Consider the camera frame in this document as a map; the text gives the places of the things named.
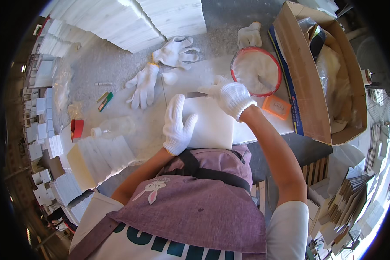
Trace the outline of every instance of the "apron strap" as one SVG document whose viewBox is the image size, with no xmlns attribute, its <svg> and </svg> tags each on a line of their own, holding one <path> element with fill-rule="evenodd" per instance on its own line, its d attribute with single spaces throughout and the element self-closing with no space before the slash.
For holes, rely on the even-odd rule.
<svg viewBox="0 0 390 260">
<path fill-rule="evenodd" d="M 200 163 L 198 159 L 188 150 L 185 149 L 180 155 L 179 158 L 182 160 L 185 165 L 183 169 L 175 169 L 170 172 L 165 172 L 160 174 L 162 175 L 182 175 L 182 176 L 193 176 L 197 179 L 208 179 L 208 180 L 220 180 L 225 184 L 243 188 L 250 194 L 251 189 L 248 182 L 234 174 L 229 174 L 223 171 L 199 168 Z"/>
<path fill-rule="evenodd" d="M 78 243 L 68 256 L 68 260 L 84 260 L 109 237 L 119 223 L 109 216 L 100 222 Z"/>
<path fill-rule="evenodd" d="M 200 166 L 198 159 L 188 149 L 183 150 L 179 155 L 179 159 L 181 159 L 185 165 L 183 175 L 194 176 Z"/>
</svg>

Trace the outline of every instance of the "cartoon rabbit print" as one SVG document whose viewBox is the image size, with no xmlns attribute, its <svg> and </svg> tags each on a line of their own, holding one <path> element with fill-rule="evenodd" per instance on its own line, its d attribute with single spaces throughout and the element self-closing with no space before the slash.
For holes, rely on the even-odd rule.
<svg viewBox="0 0 390 260">
<path fill-rule="evenodd" d="M 158 195 L 158 189 L 163 188 L 165 186 L 166 186 L 165 181 L 162 181 L 162 180 L 152 181 L 152 183 L 146 185 L 144 187 L 144 190 L 142 192 L 140 192 L 139 194 L 137 194 L 132 201 L 137 200 L 137 198 L 139 198 L 141 195 L 143 195 L 143 193 L 145 193 L 146 191 L 151 191 L 151 193 L 149 194 L 148 200 L 149 200 L 149 204 L 152 205 L 153 202 L 155 202 L 155 200 L 156 200 L 156 196 Z"/>
</svg>

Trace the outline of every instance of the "white shirt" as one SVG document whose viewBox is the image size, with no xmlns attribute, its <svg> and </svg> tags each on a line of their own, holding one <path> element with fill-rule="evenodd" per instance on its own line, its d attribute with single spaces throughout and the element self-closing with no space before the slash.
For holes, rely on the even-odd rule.
<svg viewBox="0 0 390 260">
<path fill-rule="evenodd" d="M 120 202 L 96 193 L 75 232 L 70 252 L 108 212 L 118 211 L 122 207 Z M 277 207 L 269 226 L 266 227 L 267 259 L 303 260 L 308 237 L 308 218 L 308 206 L 301 201 L 289 201 Z M 188 252 L 191 259 L 204 260 L 208 254 L 208 259 L 242 259 L 241 253 L 223 250 L 218 252 L 208 248 L 183 245 L 147 233 L 142 234 L 141 231 L 128 225 L 118 226 L 89 259 L 183 260 L 186 259 Z"/>
</svg>

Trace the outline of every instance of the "white work glove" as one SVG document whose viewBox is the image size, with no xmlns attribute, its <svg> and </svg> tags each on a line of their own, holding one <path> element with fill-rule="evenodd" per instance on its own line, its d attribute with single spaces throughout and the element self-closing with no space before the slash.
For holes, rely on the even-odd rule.
<svg viewBox="0 0 390 260">
<path fill-rule="evenodd" d="M 243 84 L 231 82 L 223 76 L 215 76 L 211 87 L 200 87 L 198 91 L 215 99 L 218 106 L 237 122 L 241 122 L 240 115 L 247 107 L 257 106 L 257 102 L 251 99 L 250 93 Z"/>
<path fill-rule="evenodd" d="M 238 47 L 239 49 L 249 46 L 262 46 L 262 38 L 260 36 L 260 28 L 262 24 L 253 22 L 249 27 L 241 28 L 238 31 Z"/>
<path fill-rule="evenodd" d="M 139 71 L 134 78 L 126 82 L 126 88 L 137 86 L 133 96 L 126 101 L 127 103 L 131 102 L 131 108 L 136 109 L 140 104 L 142 109 L 146 109 L 147 106 L 153 104 L 153 100 L 155 99 L 156 75 L 158 72 L 159 66 L 148 62 L 143 70 Z"/>
<path fill-rule="evenodd" d="M 185 52 L 190 50 L 200 51 L 199 48 L 186 48 L 194 41 L 192 38 L 187 38 L 182 42 L 176 42 L 183 40 L 185 37 L 174 37 L 167 42 L 161 49 L 152 53 L 152 58 L 155 63 L 161 62 L 164 65 L 171 67 L 181 67 L 185 70 L 189 70 L 191 65 L 184 62 L 195 62 L 199 59 L 198 55 L 187 54 Z"/>
<path fill-rule="evenodd" d="M 165 114 L 163 134 L 166 136 L 166 142 L 163 143 L 163 147 L 174 156 L 180 155 L 188 147 L 195 124 L 198 121 L 198 115 L 192 114 L 186 120 L 185 125 L 183 125 L 182 111 L 184 102 L 185 96 L 176 94 L 169 102 Z"/>
</svg>

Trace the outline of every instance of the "red bucket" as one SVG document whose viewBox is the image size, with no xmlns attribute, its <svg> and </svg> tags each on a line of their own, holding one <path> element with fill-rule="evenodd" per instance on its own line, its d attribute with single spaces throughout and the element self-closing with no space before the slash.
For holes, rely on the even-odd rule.
<svg viewBox="0 0 390 260">
<path fill-rule="evenodd" d="M 278 71 L 277 84 L 276 84 L 276 89 L 274 91 L 270 91 L 270 92 L 267 92 L 267 93 L 264 93 L 264 94 L 256 94 L 256 93 L 252 93 L 252 92 L 249 91 L 250 95 L 251 96 L 258 96 L 258 97 L 265 97 L 265 96 L 273 95 L 279 89 L 279 86 L 280 86 L 280 83 L 281 83 L 281 68 L 280 68 L 280 65 L 277 62 L 276 58 L 273 57 L 273 55 L 271 55 L 268 51 L 266 51 L 266 50 L 264 50 L 262 48 L 259 48 L 259 47 L 245 47 L 245 48 L 240 49 L 234 55 L 234 58 L 231 61 L 231 67 L 230 67 L 231 68 L 232 79 L 235 82 L 237 82 L 237 79 L 236 79 L 235 74 L 234 74 L 234 60 L 237 58 L 238 55 L 245 54 L 245 53 L 248 53 L 248 52 L 261 52 L 261 53 L 264 53 L 265 55 L 271 57 L 271 59 L 275 62 L 276 66 L 277 66 L 277 71 Z"/>
</svg>

